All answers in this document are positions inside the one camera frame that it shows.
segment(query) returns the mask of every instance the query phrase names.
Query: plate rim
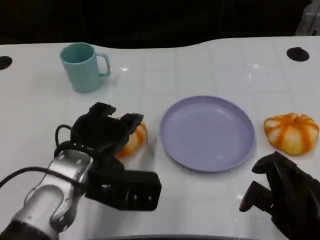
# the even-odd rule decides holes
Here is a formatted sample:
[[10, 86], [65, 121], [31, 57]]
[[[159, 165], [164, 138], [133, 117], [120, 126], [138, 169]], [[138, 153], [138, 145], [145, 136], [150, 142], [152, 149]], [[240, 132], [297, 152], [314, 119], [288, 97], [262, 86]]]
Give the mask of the plate rim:
[[[199, 99], [199, 98], [210, 98], [210, 99], [216, 99], [216, 100], [220, 100], [220, 101], [224, 101], [228, 104], [231, 104], [233, 105], [234, 107], [238, 108], [248, 119], [249, 123], [250, 123], [250, 126], [252, 127], [252, 130], [253, 130], [253, 142], [252, 142], [252, 145], [250, 147], [250, 150], [246, 153], [246, 155], [240, 160], [238, 161], [237, 163], [233, 164], [233, 165], [230, 165], [228, 167], [224, 167], [224, 168], [220, 168], [220, 169], [215, 169], [215, 170], [205, 170], [205, 169], [198, 169], [198, 168], [194, 168], [194, 167], [190, 167], [190, 166], [187, 166], [185, 165], [183, 162], [179, 161], [176, 157], [174, 157], [169, 151], [168, 151], [168, 147], [167, 147], [167, 144], [165, 143], [164, 141], [164, 136], [163, 136], [163, 129], [164, 129], [164, 121], [165, 121], [165, 118], [166, 116], [168, 116], [170, 114], [170, 111], [176, 106], [176, 105], [179, 105], [181, 104], [181, 102], [184, 102], [184, 101], [188, 101], [190, 99]], [[230, 170], [230, 169], [233, 169], [233, 168], [236, 168], [240, 165], [242, 165], [245, 161], [247, 161], [250, 157], [250, 155], [253, 153], [255, 147], [256, 147], [256, 144], [257, 144], [257, 137], [256, 137], [256, 131], [255, 131], [255, 126], [253, 124], [253, 122], [251, 121], [251, 119], [249, 118], [248, 114], [241, 108], [239, 107], [238, 105], [236, 105], [235, 103], [229, 101], [229, 100], [226, 100], [222, 97], [218, 97], [218, 96], [213, 96], [213, 95], [195, 95], [195, 96], [189, 96], [189, 97], [185, 97], [183, 99], [180, 99], [178, 100], [177, 102], [175, 102], [174, 104], [172, 104], [166, 111], [165, 113], [163, 114], [162, 118], [161, 118], [161, 121], [160, 121], [160, 128], [159, 128], [159, 136], [160, 136], [160, 141], [162, 143], [162, 147], [165, 151], [165, 153], [168, 155], [169, 158], [171, 158], [172, 160], [174, 160], [176, 163], [182, 165], [183, 167], [187, 168], [187, 169], [190, 169], [190, 170], [193, 170], [193, 171], [197, 171], [197, 172], [202, 172], [202, 173], [221, 173], [221, 172], [225, 172], [227, 170]]]

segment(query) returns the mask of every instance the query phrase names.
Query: black cable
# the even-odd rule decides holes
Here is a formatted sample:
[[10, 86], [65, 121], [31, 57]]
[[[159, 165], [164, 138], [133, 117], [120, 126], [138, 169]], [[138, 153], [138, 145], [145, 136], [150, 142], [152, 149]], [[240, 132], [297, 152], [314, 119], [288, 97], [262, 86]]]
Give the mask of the black cable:
[[54, 135], [54, 139], [55, 139], [55, 145], [56, 147], [59, 146], [59, 131], [60, 129], [69, 129], [74, 135], [76, 135], [76, 137], [78, 138], [79, 141], [81, 141], [81, 138], [79, 136], [79, 134], [77, 134], [71, 126], [66, 125], [66, 124], [61, 124], [59, 125], [56, 129], [55, 129], [55, 135]]
[[63, 179], [69, 183], [71, 183], [74, 187], [76, 188], [80, 188], [84, 191], [87, 190], [87, 185], [80, 183], [76, 180], [73, 180], [65, 175], [62, 175], [61, 173], [58, 173], [56, 171], [52, 171], [50, 169], [44, 168], [44, 167], [39, 167], [39, 166], [30, 166], [30, 167], [25, 167], [25, 168], [21, 168], [13, 173], [11, 173], [10, 175], [6, 176], [4, 179], [2, 179], [2, 181], [0, 181], [0, 188], [3, 187], [3, 185], [5, 185], [7, 182], [9, 182], [11, 179], [13, 179], [14, 177], [26, 173], [26, 172], [42, 172], [42, 173], [46, 173], [46, 174], [50, 174], [53, 175], [57, 178]]

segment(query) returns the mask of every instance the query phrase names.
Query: teal mug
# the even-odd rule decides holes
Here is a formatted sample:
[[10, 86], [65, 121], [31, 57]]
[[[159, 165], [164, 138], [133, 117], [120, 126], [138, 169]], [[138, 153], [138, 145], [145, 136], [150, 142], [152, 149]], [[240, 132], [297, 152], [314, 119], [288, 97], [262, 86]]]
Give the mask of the teal mug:
[[[104, 58], [106, 73], [100, 73], [97, 56]], [[108, 55], [96, 52], [93, 46], [84, 42], [66, 46], [60, 52], [60, 60], [74, 90], [79, 93], [89, 93], [98, 89], [103, 77], [108, 77], [111, 72]]]

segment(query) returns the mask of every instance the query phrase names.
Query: black hole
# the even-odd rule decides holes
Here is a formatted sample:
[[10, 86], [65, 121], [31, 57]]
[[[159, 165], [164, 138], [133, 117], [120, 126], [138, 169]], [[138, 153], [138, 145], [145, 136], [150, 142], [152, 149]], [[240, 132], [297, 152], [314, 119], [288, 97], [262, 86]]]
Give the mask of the black hole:
[[293, 47], [286, 51], [286, 55], [296, 62], [305, 62], [310, 56], [309, 53], [301, 47]]
[[9, 56], [0, 56], [0, 70], [8, 68], [12, 64], [12, 58]]

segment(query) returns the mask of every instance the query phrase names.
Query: mug handle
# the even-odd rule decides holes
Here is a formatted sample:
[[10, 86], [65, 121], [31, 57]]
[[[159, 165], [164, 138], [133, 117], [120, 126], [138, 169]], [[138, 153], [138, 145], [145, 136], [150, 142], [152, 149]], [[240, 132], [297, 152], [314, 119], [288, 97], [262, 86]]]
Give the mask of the mug handle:
[[107, 72], [100, 73], [99, 76], [100, 77], [108, 77], [111, 73], [111, 67], [110, 67], [110, 61], [109, 61], [108, 55], [104, 52], [96, 52], [96, 55], [104, 58], [105, 63], [106, 63], [106, 68], [107, 68]]

